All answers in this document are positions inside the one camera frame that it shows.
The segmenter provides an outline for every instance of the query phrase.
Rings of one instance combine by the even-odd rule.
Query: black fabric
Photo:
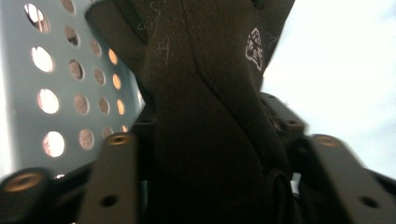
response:
[[[156,111],[147,223],[290,223],[290,168],[258,92],[292,3],[106,0],[87,12]]]

